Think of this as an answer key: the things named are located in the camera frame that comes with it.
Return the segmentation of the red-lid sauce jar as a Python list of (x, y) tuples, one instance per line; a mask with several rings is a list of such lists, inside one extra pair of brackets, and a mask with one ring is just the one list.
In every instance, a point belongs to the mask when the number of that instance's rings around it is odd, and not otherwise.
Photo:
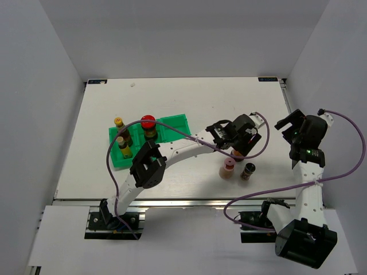
[(231, 155), (232, 155), (232, 158), (235, 159), (235, 161), (242, 161), (242, 160), (244, 160), (243, 155), (240, 152), (238, 152), (238, 151), (236, 151), (234, 149), (231, 151)]
[(146, 140), (156, 140), (158, 138), (158, 133), (156, 129), (155, 117), (152, 115), (145, 115), (141, 118), (140, 123), (144, 137)]

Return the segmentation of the pink-cap spice shaker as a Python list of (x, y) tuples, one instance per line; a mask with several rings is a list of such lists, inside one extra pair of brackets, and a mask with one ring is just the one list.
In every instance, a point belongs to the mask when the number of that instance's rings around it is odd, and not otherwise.
[(223, 162), (223, 165), (219, 169), (219, 176), (222, 179), (229, 179), (234, 174), (236, 161), (233, 158), (226, 158)]

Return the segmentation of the small yellow-label white-cap bottle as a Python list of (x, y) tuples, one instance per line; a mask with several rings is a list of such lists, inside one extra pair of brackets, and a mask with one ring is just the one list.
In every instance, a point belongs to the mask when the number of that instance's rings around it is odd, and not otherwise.
[(116, 139), (116, 142), (118, 144), (118, 147), (119, 147), (123, 157), (125, 159), (132, 158), (132, 151), (131, 151), (129, 145), (127, 144), (127, 142), (123, 139), (123, 137), (118, 136), (117, 139)]

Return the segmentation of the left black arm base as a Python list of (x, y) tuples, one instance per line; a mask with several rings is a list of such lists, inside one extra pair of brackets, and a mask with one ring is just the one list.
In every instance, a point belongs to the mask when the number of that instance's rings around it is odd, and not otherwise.
[(113, 217), (109, 224), (106, 224), (101, 213), (97, 210), (91, 210), (88, 214), (84, 239), (118, 241), (137, 241), (140, 239), (145, 222), (145, 213), (143, 211), (127, 212), (122, 215), (121, 219), (129, 225), (138, 238), (135, 238), (127, 226), (117, 218)]

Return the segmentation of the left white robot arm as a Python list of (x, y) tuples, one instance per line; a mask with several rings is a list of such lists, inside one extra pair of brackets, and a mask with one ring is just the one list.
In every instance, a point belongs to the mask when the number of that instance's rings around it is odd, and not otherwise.
[(261, 138), (258, 130), (265, 124), (259, 114), (251, 113), (234, 121), (220, 120), (193, 136), (178, 131), (183, 137), (173, 142), (146, 141), (135, 154), (125, 181), (115, 185), (115, 196), (100, 202), (101, 221), (110, 229), (118, 227), (137, 196), (161, 183), (165, 170), (178, 162), (212, 152), (226, 154), (229, 148), (239, 152), (237, 159), (247, 158)]

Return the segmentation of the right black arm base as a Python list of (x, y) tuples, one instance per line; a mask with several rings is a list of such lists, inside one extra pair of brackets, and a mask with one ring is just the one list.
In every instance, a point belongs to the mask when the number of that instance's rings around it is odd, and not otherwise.
[(236, 216), (241, 224), (241, 243), (275, 243), (277, 234), (267, 218), (270, 206), (279, 205), (290, 209), (282, 199), (268, 198), (263, 201), (259, 211), (241, 211)]

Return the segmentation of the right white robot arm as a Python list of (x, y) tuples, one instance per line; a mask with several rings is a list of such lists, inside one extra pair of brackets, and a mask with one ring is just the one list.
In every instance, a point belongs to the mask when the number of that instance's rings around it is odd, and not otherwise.
[(260, 224), (276, 231), (276, 255), (313, 269), (321, 267), (338, 241), (323, 212), (321, 179), (326, 162), (319, 147), (332, 123), (330, 115), (305, 115), (298, 109), (276, 123), (275, 128), (290, 144), (289, 156), (299, 186), (294, 209), (268, 199), (259, 214)]

